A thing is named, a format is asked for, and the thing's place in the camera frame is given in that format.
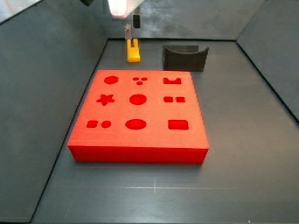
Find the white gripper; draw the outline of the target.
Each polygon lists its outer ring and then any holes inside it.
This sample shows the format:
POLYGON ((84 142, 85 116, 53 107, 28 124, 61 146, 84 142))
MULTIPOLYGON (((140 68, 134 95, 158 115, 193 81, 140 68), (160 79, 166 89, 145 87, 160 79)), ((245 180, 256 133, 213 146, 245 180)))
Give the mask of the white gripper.
MULTIPOLYGON (((133 10, 138 7, 144 0, 106 0, 109 12, 113 18, 125 19, 133 10)), ((140 28, 140 15, 133 15, 133 27, 140 28)), ((132 39, 132 25, 125 24, 125 39, 132 39)))

